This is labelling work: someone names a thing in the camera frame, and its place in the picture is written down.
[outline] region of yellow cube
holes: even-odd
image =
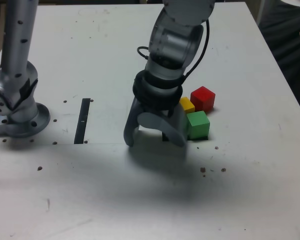
[[[186,114],[195,112],[195,105],[186,96],[180,99],[180,104]]]

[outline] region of green cube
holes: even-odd
[[[204,111],[188,113],[188,137],[190,140],[206,138],[209,135],[210,121]]]

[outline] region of red cube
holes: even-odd
[[[204,86],[191,93],[190,101],[195,107],[195,111],[210,112],[214,108],[216,94]]]

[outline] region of black cable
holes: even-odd
[[[190,69],[190,71],[188,71],[186,73],[186,75],[184,76],[184,80],[186,80],[187,77],[189,77],[189,75],[196,69],[196,67],[198,67],[199,63],[204,58],[204,55],[206,54],[206,51],[208,48],[209,37],[210,37],[210,24],[209,24],[209,20],[207,20],[206,21],[206,37],[205,37],[205,43],[204,43],[202,53],[201,53],[198,61],[196,61],[195,65],[193,65],[193,67]]]
[[[148,56],[144,55],[143,53],[140,52],[140,49],[146,49],[149,50],[149,48],[147,46],[140,46],[136,49],[136,51],[138,52],[138,54],[140,54],[142,57],[144,57],[146,60],[148,60]]]

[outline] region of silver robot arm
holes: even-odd
[[[28,61],[39,0],[8,0],[0,65],[0,136],[28,137],[50,121],[34,99],[36,68]]]
[[[124,129],[124,140],[134,145],[139,125],[163,132],[169,140],[187,142],[186,116],[179,104],[185,69],[193,61],[215,0],[164,0],[150,37],[145,70],[136,75],[134,100]]]

